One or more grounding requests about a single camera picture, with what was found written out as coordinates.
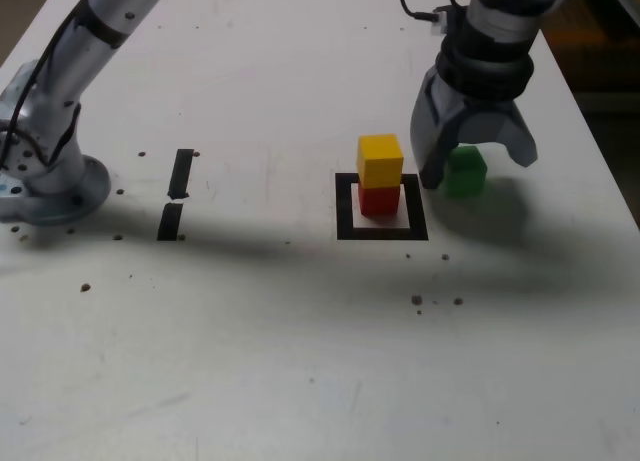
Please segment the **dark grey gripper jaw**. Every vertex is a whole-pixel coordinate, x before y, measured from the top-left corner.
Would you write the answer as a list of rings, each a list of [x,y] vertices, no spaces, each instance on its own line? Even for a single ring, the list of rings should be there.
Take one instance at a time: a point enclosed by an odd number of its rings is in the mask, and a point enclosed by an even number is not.
[[[422,186],[437,189],[449,154],[459,145],[464,97],[439,75],[436,66],[423,79],[410,123],[410,141]]]

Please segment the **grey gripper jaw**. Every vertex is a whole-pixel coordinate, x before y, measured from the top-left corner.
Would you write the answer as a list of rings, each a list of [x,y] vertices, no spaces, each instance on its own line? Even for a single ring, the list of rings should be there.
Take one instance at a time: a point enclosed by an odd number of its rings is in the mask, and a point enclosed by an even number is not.
[[[513,101],[465,104],[443,124],[438,145],[446,153],[460,144],[499,144],[522,167],[538,160],[535,140]]]

